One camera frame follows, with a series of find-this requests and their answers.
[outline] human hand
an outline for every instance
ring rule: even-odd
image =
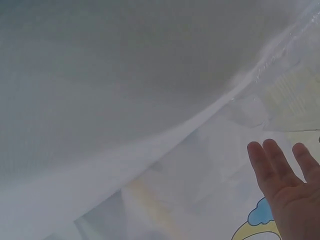
[[[247,146],[258,185],[283,240],[320,240],[320,165],[297,143],[292,152],[307,183],[299,179],[277,143]]]

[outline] cartoon cloud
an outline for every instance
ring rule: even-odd
[[[248,221],[239,227],[232,240],[245,240],[262,233],[276,234],[281,240],[270,206],[265,198],[262,198],[256,208],[250,212]]]

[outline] mosquito net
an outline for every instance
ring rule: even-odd
[[[281,239],[246,146],[320,159],[317,1],[0,4],[1,239]]]

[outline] plastic sheet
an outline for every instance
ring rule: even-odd
[[[224,112],[266,131],[320,130],[320,6],[314,3]]]

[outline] white fabric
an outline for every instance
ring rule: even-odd
[[[141,174],[307,2],[1,1],[0,237],[46,238]]]

